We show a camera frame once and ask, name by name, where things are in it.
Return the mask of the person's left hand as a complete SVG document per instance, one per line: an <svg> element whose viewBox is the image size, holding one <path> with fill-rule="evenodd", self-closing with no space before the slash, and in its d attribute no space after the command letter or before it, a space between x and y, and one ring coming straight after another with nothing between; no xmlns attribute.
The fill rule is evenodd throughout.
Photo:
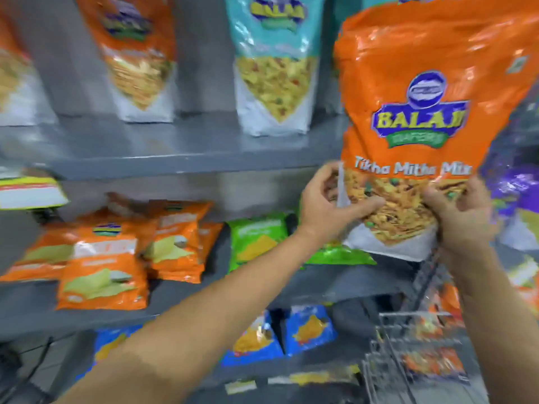
<svg viewBox="0 0 539 404"><path fill-rule="evenodd" d="M340 162L324 164L316 171L301 194L300 224L296 234L305 241L309 249L314 251L358 223L341 225L336 222L336 210L339 207L330 201L330 197L338 192L336 179L340 165Z"/></svg>

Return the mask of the person's right hand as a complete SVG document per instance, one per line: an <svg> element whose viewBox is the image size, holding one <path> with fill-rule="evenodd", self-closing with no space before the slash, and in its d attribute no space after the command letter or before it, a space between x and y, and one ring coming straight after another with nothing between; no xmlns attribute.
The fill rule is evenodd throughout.
<svg viewBox="0 0 539 404"><path fill-rule="evenodd" d="M439 223L442 263L453 277L501 268L491 242L499 232L489 191L478 176L466 182L453 216Z"/></svg>

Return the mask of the large orange snack bag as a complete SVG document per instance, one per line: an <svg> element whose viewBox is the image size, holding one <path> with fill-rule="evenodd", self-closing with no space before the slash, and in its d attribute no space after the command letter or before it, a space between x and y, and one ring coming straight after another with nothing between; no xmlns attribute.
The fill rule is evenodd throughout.
<svg viewBox="0 0 539 404"><path fill-rule="evenodd" d="M420 262L433 184L456 201L539 77L539 0L386 3L349 17L335 42L343 134L339 206L385 204L343 243Z"/></svg>

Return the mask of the person's left forearm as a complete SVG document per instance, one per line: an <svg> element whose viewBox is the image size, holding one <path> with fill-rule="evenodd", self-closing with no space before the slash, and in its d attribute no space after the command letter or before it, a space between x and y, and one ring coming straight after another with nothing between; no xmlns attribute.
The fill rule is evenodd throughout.
<svg viewBox="0 0 539 404"><path fill-rule="evenodd" d="M54 404L181 404L329 237L301 225L145 325Z"/></svg>

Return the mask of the person's right forearm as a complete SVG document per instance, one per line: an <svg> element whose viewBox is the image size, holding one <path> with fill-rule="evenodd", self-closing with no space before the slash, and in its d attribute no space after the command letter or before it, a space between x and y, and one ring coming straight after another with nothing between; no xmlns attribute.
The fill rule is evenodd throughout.
<svg viewBox="0 0 539 404"><path fill-rule="evenodd" d="M443 250L490 404L539 404L539 324L493 249Z"/></svg>

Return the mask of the small green chips packet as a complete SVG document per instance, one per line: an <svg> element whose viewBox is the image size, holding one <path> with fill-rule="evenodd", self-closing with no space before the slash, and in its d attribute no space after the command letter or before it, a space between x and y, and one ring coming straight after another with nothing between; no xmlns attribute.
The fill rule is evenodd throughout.
<svg viewBox="0 0 539 404"><path fill-rule="evenodd" d="M286 214L273 212L260 217L228 221L231 256L228 272L266 253L288 236Z"/></svg>
<svg viewBox="0 0 539 404"><path fill-rule="evenodd" d="M377 262L366 251L351 249L339 242L328 243L318 249L307 265L376 265Z"/></svg>

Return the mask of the purple snack bag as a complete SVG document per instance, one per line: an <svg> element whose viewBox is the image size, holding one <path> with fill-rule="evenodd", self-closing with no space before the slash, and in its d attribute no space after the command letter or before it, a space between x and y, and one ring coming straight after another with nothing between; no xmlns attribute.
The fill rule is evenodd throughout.
<svg viewBox="0 0 539 404"><path fill-rule="evenodd" d="M480 175L496 216L505 221L515 213L522 196L539 185L539 160L522 158L519 153L492 154L480 168Z"/></svg>

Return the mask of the orange and white snack packet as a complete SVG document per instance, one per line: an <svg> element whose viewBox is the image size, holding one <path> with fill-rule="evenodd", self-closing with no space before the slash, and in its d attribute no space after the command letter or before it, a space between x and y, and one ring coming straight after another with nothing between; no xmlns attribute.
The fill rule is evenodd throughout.
<svg viewBox="0 0 539 404"><path fill-rule="evenodd" d="M534 317L539 319L539 263L524 254L523 261L508 268L507 275Z"/></svg>

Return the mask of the small blue chips packet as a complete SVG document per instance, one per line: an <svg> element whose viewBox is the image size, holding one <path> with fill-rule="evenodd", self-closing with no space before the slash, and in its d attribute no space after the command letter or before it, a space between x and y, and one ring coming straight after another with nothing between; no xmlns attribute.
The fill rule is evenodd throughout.
<svg viewBox="0 0 539 404"><path fill-rule="evenodd" d="M107 358L111 351L116 349L132 334L143 328L143 324L123 327L110 327L99 329L93 344L93 357L89 367L81 374L77 375L75 381L82 379L99 361Z"/></svg>
<svg viewBox="0 0 539 404"><path fill-rule="evenodd" d="M226 351L220 364L223 367L230 367L282 357L284 352L273 331L271 314L265 310Z"/></svg>
<svg viewBox="0 0 539 404"><path fill-rule="evenodd" d="M285 311L281 338L287 356L326 345L337 336L326 305L294 305Z"/></svg>

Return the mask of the small orange chips packet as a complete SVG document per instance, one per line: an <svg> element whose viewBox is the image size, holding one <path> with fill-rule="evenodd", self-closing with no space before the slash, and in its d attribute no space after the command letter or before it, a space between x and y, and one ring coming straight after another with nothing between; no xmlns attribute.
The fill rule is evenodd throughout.
<svg viewBox="0 0 539 404"><path fill-rule="evenodd" d="M138 240L136 252L141 254L151 245L158 227L158 219L150 215L148 206L148 202L134 200L117 192L107 192L103 207L78 216L76 222L86 225L127 224Z"/></svg>
<svg viewBox="0 0 539 404"><path fill-rule="evenodd" d="M147 273L139 258L139 224L97 220L77 226L59 279L56 310L143 310Z"/></svg>
<svg viewBox="0 0 539 404"><path fill-rule="evenodd" d="M199 261L204 267L224 225L223 222L201 222L198 226Z"/></svg>
<svg viewBox="0 0 539 404"><path fill-rule="evenodd" d="M152 243L143 254L148 277L200 284L205 265L199 222L211 201L152 199L147 213L157 221Z"/></svg>
<svg viewBox="0 0 539 404"><path fill-rule="evenodd" d="M77 230L73 225L46 225L36 242L6 273L0 275L0 283L59 280L77 241Z"/></svg>

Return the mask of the teal window snack bag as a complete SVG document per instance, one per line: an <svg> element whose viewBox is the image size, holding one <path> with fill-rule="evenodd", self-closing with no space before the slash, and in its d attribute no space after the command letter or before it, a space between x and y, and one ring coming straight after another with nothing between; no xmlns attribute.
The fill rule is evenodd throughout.
<svg viewBox="0 0 539 404"><path fill-rule="evenodd" d="M243 133L306 134L319 80L326 0L225 0Z"/></svg>

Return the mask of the yellow shelf label strip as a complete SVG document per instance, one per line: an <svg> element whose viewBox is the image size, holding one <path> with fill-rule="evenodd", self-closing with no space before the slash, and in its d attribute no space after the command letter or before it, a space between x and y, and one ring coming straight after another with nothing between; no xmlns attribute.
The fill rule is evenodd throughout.
<svg viewBox="0 0 539 404"><path fill-rule="evenodd" d="M315 372L299 372L267 379L268 385L352 384L358 385L359 365L325 369Z"/></svg>
<svg viewBox="0 0 539 404"><path fill-rule="evenodd" d="M224 385L227 395L243 394L258 389L256 380L235 380Z"/></svg>

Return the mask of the grey metal shelf unit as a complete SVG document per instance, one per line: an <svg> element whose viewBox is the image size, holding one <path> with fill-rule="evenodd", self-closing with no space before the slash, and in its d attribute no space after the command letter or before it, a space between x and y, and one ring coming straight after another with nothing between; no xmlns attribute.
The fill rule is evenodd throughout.
<svg viewBox="0 0 539 404"><path fill-rule="evenodd" d="M59 179L69 203L54 210L0 210L0 273L43 232L48 217L65 221L100 208L105 192L139 201L210 199L216 221L289 211L314 168L340 157L344 115L322 108L329 93L329 63L322 58L314 119L306 135L251 137L235 110L224 0L173 0L176 46L176 118L172 123L125 123L115 113L106 68L75 0L6 0L9 16L34 60L57 122L0 127L0 166L29 167ZM143 310L56 310L57 284L0 284L0 355L15 350L29 380L14 384L8 404L41 404L68 390L91 364L95 330L142 324L222 278L230 257L224 228L201 284L155 280ZM378 265L307 265L270 309L335 302L336 341L292 357L233 367L217 366L188 402L333 402L363 399L356 387L266 387L272 376L361 364L378 322L376 298L394 296L398 310L414 293L420 265L375 255ZM258 389L227 395L224 385L256 380Z"/></svg>

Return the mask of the orange window snack bag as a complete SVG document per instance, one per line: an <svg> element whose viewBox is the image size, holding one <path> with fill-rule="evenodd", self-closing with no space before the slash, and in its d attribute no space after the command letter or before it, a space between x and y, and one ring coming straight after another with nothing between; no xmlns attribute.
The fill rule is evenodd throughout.
<svg viewBox="0 0 539 404"><path fill-rule="evenodd" d="M118 118L175 119L177 50L172 0L76 0L106 66Z"/></svg>
<svg viewBox="0 0 539 404"><path fill-rule="evenodd" d="M0 127L32 127L57 121L33 60L0 5Z"/></svg>

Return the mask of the yellow and white packet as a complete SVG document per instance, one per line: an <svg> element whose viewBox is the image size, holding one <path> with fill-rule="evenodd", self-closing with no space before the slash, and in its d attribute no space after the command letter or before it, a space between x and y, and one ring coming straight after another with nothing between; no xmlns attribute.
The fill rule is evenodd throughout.
<svg viewBox="0 0 539 404"><path fill-rule="evenodd" d="M55 208L69 202L61 184L48 173L0 166L0 210Z"/></svg>

